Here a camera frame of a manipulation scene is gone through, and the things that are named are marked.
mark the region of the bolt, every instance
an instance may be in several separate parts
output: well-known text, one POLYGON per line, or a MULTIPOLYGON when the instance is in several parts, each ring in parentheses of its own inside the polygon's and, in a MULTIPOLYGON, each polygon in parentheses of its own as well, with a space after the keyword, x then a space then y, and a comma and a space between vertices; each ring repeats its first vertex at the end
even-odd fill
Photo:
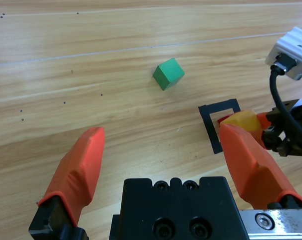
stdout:
POLYGON ((166 190, 169 188, 169 186, 165 181, 158 181, 154 184, 154 188, 159 190, 166 190))
POLYGON ((167 224, 160 224, 155 229, 155 236, 160 240, 168 240, 172 237, 172 229, 167 224))
POLYGON ((186 188, 189 189, 189 190, 197 189, 197 188, 198 188, 197 183, 194 182, 194 181, 192 181, 192 180, 186 181, 186 182, 183 184, 183 186, 186 187, 186 188))
POLYGON ((196 223, 191 226, 191 233, 196 239, 199 240, 207 239, 209 235, 206 227, 201 223, 196 223))
POLYGON ((265 230, 272 230, 274 228, 272 218, 266 214, 257 214, 255 220, 257 225, 265 230))

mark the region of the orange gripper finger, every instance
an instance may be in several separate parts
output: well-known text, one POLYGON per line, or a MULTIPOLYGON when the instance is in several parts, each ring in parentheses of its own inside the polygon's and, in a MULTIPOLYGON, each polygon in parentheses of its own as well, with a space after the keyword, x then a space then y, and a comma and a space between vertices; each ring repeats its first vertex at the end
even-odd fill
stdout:
POLYGON ((302 201, 272 156, 250 133, 239 126, 222 124, 220 140, 227 167, 240 197, 254 209, 266 209, 285 195, 302 201))
POLYGON ((99 178, 104 129, 87 130, 62 158, 44 197, 38 206, 53 196, 59 196, 74 226, 77 226, 82 209, 93 199, 99 178))

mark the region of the wood grain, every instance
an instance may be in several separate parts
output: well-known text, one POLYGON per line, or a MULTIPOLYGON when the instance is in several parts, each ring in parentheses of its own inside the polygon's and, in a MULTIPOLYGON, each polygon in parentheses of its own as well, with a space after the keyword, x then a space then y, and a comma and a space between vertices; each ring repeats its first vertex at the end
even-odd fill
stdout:
MULTIPOLYGON (((223 154, 213 154, 197 106, 237 98, 242 109, 270 110, 264 56, 278 37, 0 66, 0 239, 30 239, 26 230, 35 202, 64 153, 90 126, 106 131, 96 195, 79 223, 91 239, 108 238, 127 178, 226 176, 239 208, 249 208, 236 193, 223 154), (151 74, 170 57, 186 75, 162 91, 151 74)), ((283 99, 302 97, 302 81, 284 77, 279 89, 283 99)), ((273 156, 302 194, 302 158, 273 156)))
POLYGON ((302 28, 302 4, 282 5, 280 11, 277 5, 258 4, 5 15, 0 63, 272 34, 295 26, 302 28))
MULTIPOLYGON (((264 59, 282 34, 243 37, 302 27, 302 2, 258 3, 266 0, 1 0, 0 240, 31 239, 35 203, 92 126, 105 128, 106 145, 79 222, 91 240, 108 239, 127 178, 225 176, 239 209, 250 208, 224 155, 213 154, 198 106, 274 106, 264 59), (186 75, 162 91, 152 73, 169 58, 186 75)), ((283 100, 302 98, 302 80, 281 77, 278 87, 283 100)), ((302 195, 302 157, 272 156, 302 195)))
POLYGON ((180 7, 189 5, 232 5, 238 4, 299 4, 292 3, 291 0, 83 0, 80 3, 76 0, 0 0, 0 15, 6 14, 36 14, 36 13, 64 13, 64 12, 85 12, 112 9, 132 9, 132 8, 158 8, 158 7, 180 7))

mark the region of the black square frame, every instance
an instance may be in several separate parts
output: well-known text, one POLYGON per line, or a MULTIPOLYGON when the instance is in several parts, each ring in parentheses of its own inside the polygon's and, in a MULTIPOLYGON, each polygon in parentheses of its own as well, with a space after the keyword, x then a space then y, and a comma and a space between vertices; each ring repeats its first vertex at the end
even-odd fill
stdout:
POLYGON ((241 111, 239 103, 235 98, 210 105, 199 106, 199 111, 209 135, 214 154, 221 153, 223 149, 219 138, 217 137, 210 114, 221 112, 227 109, 233 109, 233 112, 235 113, 241 111))

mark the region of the green block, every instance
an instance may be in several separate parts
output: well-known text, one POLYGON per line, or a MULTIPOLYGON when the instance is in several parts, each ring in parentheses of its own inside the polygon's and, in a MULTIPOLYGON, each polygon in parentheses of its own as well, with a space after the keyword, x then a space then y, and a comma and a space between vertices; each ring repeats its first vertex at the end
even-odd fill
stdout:
POLYGON ((183 69, 177 63, 175 58, 171 58, 157 66, 153 73, 153 77, 164 91, 176 84, 184 74, 183 69))

